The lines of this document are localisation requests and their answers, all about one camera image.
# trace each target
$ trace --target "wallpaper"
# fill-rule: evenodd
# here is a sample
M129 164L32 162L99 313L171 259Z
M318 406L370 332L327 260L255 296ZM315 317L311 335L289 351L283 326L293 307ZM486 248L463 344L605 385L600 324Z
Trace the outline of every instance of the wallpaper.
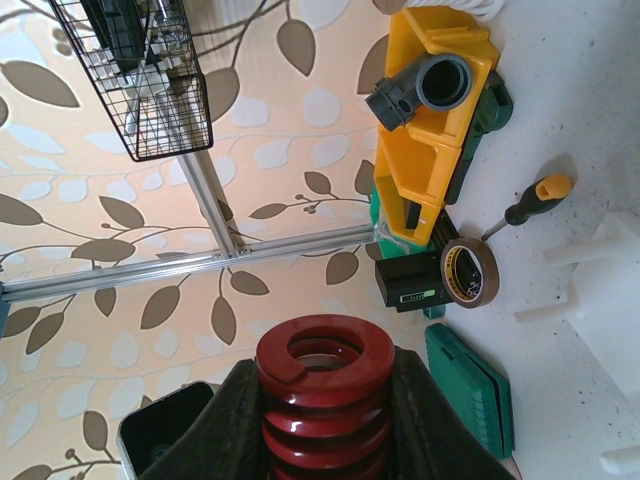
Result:
M364 96L383 72L388 17L356 0L186 6L236 238L368 223ZM2 282L217 248L177 161L126 155L44 0L0 4L0 144Z
M123 480L125 415L185 383L220 384L297 316L366 318L425 358L427 320L386 309L373 261L353 250L356 271L339 284L322 258L281 259L14 305L0 340L3 478ZM330 276L352 269L336 263Z

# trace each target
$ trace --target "grey pvc pipe fitting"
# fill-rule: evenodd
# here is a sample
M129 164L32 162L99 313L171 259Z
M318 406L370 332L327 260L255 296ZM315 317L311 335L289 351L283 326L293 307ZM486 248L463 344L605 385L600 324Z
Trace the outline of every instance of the grey pvc pipe fitting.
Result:
M425 53L395 77L376 83L366 102L392 132L411 121L421 105L436 111L457 107L469 96L472 84L473 73L464 58L452 53Z

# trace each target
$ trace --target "wire mesh basket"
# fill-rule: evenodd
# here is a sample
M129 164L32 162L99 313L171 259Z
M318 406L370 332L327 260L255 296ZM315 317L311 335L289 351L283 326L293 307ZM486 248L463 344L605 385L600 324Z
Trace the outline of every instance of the wire mesh basket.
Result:
M49 3L134 161L213 145L182 0Z

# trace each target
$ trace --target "phone screen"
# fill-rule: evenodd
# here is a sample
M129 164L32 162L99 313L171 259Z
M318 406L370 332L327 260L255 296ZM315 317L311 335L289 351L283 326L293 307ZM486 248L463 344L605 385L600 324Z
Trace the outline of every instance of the phone screen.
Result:
M136 476L166 453L213 397L211 385L197 382L126 417L120 440Z

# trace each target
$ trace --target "white table surface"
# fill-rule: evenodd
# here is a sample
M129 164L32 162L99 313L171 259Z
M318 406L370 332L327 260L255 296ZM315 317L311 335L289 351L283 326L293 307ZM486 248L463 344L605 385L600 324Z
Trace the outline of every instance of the white table surface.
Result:
M512 313L560 301L573 267L541 265L543 249L590 239L607 211L640 213L640 1L507 2L489 26L515 112L485 137L448 210L461 233L477 236L541 172L570 173L577 185L553 212L490 240L497 299L450 306L447 322L511 381L525 480L615 478L598 457L640 444L640 411L568 322L520 325Z

